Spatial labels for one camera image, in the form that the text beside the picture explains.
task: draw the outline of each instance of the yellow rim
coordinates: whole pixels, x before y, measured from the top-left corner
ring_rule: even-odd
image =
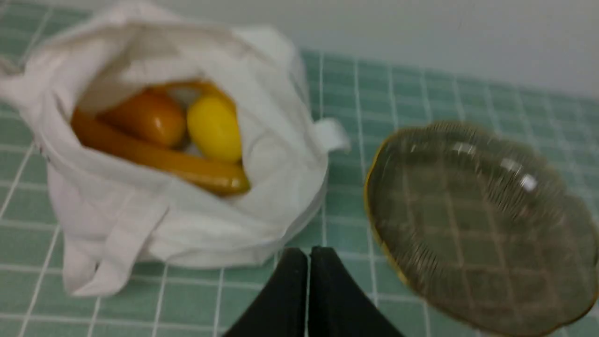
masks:
[[[467,124],[467,125],[469,125],[469,127],[475,127],[475,128],[477,128],[477,129],[479,129],[481,132],[483,132],[483,133],[487,133],[487,134],[488,134],[488,132],[487,132],[486,130],[482,129],[482,128],[479,128],[479,127],[473,126],[472,124]],[[374,239],[376,240],[376,242],[379,244],[379,246],[381,247],[381,250],[383,251],[383,253],[384,253],[385,257],[387,258],[387,262],[388,262],[388,263],[391,265],[391,267],[393,267],[393,269],[394,269],[395,273],[397,274],[397,277],[400,279],[400,281],[401,281],[403,284],[405,284],[406,286],[408,286],[408,287],[409,287],[409,288],[410,288],[410,289],[411,289],[411,290],[412,290],[414,293],[416,293],[416,294],[420,295],[420,297],[421,297],[421,298],[422,298],[424,301],[426,301],[426,303],[428,303],[429,305],[431,305],[431,306],[433,306],[434,308],[436,308],[436,309],[440,310],[441,312],[445,313],[446,315],[448,315],[448,316],[450,316],[450,317],[452,317],[452,318],[454,318],[454,319],[456,319],[456,320],[458,320],[458,321],[460,321],[460,322],[462,322],[462,323],[464,323],[464,324],[466,324],[466,325],[468,325],[468,326],[471,326],[471,327],[474,327],[474,328],[477,328],[477,329],[483,329],[483,330],[487,330],[487,331],[489,331],[489,332],[492,332],[492,333],[496,334],[495,336],[506,336],[506,335],[503,335],[503,334],[502,334],[502,333],[500,333],[500,332],[497,332],[497,331],[494,331],[494,330],[492,330],[492,329],[489,329],[488,327],[481,326],[481,325],[478,325],[478,324],[476,324],[476,323],[472,323],[472,322],[470,322],[469,320],[467,320],[466,318],[464,318],[464,317],[462,317],[462,316],[460,316],[460,315],[454,314],[453,312],[450,312],[448,309],[445,309],[444,307],[442,307],[442,306],[440,306],[440,305],[437,305],[437,304],[436,304],[436,303],[434,303],[434,302],[431,302],[431,301],[430,301],[428,298],[426,298],[426,297],[425,297],[425,296],[424,296],[422,293],[420,293],[420,292],[419,292],[419,291],[417,291],[417,290],[416,290],[414,287],[412,287],[412,285],[410,284],[409,280],[408,280],[408,279],[406,278],[406,276],[404,275],[404,273],[403,273],[403,271],[401,270],[401,268],[399,267],[399,265],[397,265],[397,263],[395,262],[395,259],[394,259],[394,258],[393,258],[393,256],[391,255],[391,252],[389,251],[389,248],[388,248],[388,247],[387,247],[387,245],[386,245],[386,244],[385,244],[385,243],[382,241],[382,238],[380,237],[380,235],[379,235],[379,232],[377,231],[376,227],[374,226],[374,218],[373,218],[373,216],[372,216],[372,213],[370,212],[370,204],[369,204],[369,202],[368,202],[368,185],[369,185],[369,182],[370,182],[370,175],[371,175],[371,174],[372,174],[372,172],[373,172],[373,168],[374,168],[374,166],[375,166],[375,164],[376,164],[377,160],[379,159],[379,155],[380,155],[380,153],[381,153],[382,149],[383,149],[383,148],[385,147],[385,145],[387,145],[387,143],[389,143],[389,142],[390,142],[392,139],[394,139],[394,138],[396,138],[396,137],[399,137],[399,136],[401,136],[402,134],[404,134],[404,133],[407,133],[407,132],[409,132],[409,131],[419,131],[419,130],[422,130],[422,129],[424,129],[424,128],[426,128],[426,127],[420,127],[420,128],[418,128],[418,127],[403,128],[403,129],[400,129],[400,130],[398,130],[398,131],[396,131],[396,132],[392,133],[390,136],[388,136],[387,138],[385,138],[385,140],[384,140],[384,141],[381,143],[381,145],[380,145],[380,146],[379,146],[379,148],[377,149],[377,151],[376,151],[376,154],[374,155],[374,159],[372,160],[372,163],[370,164],[370,167],[368,168],[368,173],[366,174],[366,180],[364,181],[364,196],[363,196],[363,198],[364,198],[364,208],[365,208],[365,210],[366,210],[366,214],[367,214],[367,216],[368,216],[368,222],[370,223],[370,229],[371,229],[371,231],[372,231],[373,237],[374,237]],[[597,229],[595,229],[595,227],[594,227],[594,226],[591,226],[591,228],[593,228],[593,232],[595,233],[595,240],[596,240],[596,242],[599,242],[599,231],[597,231]],[[561,328],[561,327],[563,327],[563,326],[567,326],[567,325],[569,325],[569,324],[571,324],[571,323],[574,323],[574,322],[576,322],[577,320],[580,320],[581,318],[583,318],[584,316],[586,316],[586,315],[588,314],[588,312],[589,312],[589,311],[590,311],[590,310],[593,308],[593,306],[595,305],[595,302],[597,302],[597,299],[599,299],[599,288],[597,288],[597,287],[596,287],[596,289],[595,289],[595,295],[594,295],[593,301],[591,302],[591,304],[590,304],[590,306],[588,307],[588,309],[584,310],[584,311],[583,311],[583,313],[582,313],[580,316],[578,316],[578,317],[576,317],[576,318],[574,318],[574,319],[572,319],[572,320],[570,320],[570,321],[566,321],[566,322],[563,322],[563,323],[559,323],[557,326],[555,326],[555,327],[552,327],[551,329],[547,330],[546,332],[542,332],[542,333],[540,333],[540,334],[538,334],[538,335],[515,335],[515,336],[519,336],[519,337],[545,336],[545,335],[548,335],[548,334],[550,334],[550,333],[553,333],[554,331],[558,330],[559,328]]]

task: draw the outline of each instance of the bag handle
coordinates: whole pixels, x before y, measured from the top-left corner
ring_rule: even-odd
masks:
[[[136,194],[125,209],[106,238],[99,263],[65,236],[62,277],[68,294],[111,296],[127,284],[137,257],[168,212],[168,205],[159,198]]]

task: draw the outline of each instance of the yellow fruit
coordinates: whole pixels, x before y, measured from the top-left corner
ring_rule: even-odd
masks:
[[[189,137],[202,154],[225,163],[241,160],[235,106],[220,95],[202,95],[187,111]]]

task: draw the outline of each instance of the orange vegetable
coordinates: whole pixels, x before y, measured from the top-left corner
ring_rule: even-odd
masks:
[[[78,110],[73,113],[71,127],[84,146],[172,173],[215,194],[241,194],[250,189],[240,165],[209,161],[153,146]]]
[[[135,138],[165,148],[179,145],[185,137],[185,113],[166,93],[144,91],[97,118]]]

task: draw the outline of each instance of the cloth bag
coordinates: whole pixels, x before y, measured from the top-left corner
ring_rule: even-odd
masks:
[[[123,2],[43,44],[23,72],[3,68],[0,98],[18,108],[48,160],[72,296],[117,293],[136,261],[263,263],[315,215],[328,152],[349,146],[337,121],[312,121],[298,51],[267,26],[196,22]],[[237,105],[247,194],[219,198],[85,148],[69,126],[75,106],[98,112],[147,85],[198,78]]]

